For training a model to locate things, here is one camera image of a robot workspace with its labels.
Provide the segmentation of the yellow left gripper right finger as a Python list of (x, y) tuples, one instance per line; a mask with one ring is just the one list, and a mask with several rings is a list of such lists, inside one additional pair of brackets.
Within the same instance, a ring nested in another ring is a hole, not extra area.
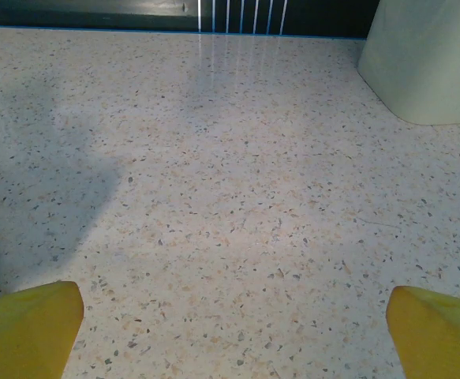
[(460, 378), (460, 298), (398, 286), (386, 320), (405, 377)]

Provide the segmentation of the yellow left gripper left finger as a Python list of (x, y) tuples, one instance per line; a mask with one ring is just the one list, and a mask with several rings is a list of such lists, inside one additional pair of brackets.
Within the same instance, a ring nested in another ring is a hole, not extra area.
[(0, 378), (60, 378), (84, 318), (73, 281), (0, 297)]

